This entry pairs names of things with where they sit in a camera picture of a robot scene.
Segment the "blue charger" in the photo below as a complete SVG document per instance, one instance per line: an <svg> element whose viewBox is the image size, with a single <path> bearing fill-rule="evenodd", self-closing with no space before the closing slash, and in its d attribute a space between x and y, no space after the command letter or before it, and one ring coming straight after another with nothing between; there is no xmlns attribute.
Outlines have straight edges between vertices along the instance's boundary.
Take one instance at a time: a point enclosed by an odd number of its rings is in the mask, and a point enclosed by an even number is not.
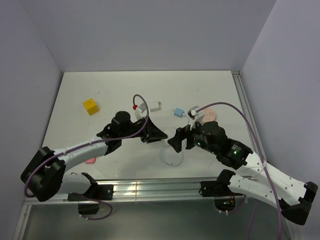
<svg viewBox="0 0 320 240"><path fill-rule="evenodd" d="M182 118L185 116L185 111L181 108L176 107L173 109L173 115L178 118Z"/></svg>

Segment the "pink round power strip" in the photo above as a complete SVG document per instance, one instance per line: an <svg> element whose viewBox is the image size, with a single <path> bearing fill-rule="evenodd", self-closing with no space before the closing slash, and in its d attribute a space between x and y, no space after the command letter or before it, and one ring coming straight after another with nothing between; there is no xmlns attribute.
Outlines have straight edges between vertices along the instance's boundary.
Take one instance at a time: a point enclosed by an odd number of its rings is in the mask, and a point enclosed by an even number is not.
<svg viewBox="0 0 320 240"><path fill-rule="evenodd" d="M201 124L205 124L207 122L212 122L216 120L216 112L214 109L208 107L203 110L203 117L201 119Z"/></svg>

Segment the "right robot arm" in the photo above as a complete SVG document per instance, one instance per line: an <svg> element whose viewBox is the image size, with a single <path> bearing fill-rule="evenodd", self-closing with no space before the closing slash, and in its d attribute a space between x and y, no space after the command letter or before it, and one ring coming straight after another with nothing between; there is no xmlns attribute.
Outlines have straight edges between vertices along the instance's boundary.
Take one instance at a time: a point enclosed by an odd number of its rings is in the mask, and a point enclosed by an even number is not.
<svg viewBox="0 0 320 240"><path fill-rule="evenodd" d="M296 180L262 161L251 148L227 137L216 121L179 127L167 142L179 153L183 141L187 150L201 148L227 167L213 186L201 185L203 196L246 195L278 208L285 219L297 225L306 224L318 191L315 183Z"/></svg>

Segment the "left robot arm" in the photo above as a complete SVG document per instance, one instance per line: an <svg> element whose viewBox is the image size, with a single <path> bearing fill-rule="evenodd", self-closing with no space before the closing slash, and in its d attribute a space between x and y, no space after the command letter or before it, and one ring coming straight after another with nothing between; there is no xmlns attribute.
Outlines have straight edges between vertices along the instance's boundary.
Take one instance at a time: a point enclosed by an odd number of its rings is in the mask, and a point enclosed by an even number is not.
<svg viewBox="0 0 320 240"><path fill-rule="evenodd" d="M132 122L128 112L119 111L101 132L86 142L55 150L41 147L20 176L24 191L31 192L26 197L45 202L56 194L79 194L91 200L99 195L97 181L86 172L68 174L69 170L113 153L124 139L139 138L149 144L167 137L149 117Z"/></svg>

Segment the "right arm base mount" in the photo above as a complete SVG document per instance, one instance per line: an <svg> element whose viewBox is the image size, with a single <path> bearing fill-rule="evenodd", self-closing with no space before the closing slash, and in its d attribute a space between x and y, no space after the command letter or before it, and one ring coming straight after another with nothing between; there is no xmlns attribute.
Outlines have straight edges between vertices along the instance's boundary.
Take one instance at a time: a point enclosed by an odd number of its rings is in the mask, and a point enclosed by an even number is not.
<svg viewBox="0 0 320 240"><path fill-rule="evenodd" d="M198 193L204 198L213 198L215 207L222 212L236 208L236 193L216 180L201 181Z"/></svg>

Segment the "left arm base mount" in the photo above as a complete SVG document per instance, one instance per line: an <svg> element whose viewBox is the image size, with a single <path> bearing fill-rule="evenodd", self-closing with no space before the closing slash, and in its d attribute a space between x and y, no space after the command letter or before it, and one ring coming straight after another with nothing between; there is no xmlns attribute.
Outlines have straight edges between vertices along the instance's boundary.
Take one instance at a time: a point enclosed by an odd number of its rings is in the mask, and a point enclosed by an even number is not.
<svg viewBox="0 0 320 240"><path fill-rule="evenodd" d="M106 201L113 199L114 186L112 184L98 184L91 186L85 193L69 193L68 202L78 202L80 215L96 215L103 205L110 206Z"/></svg>

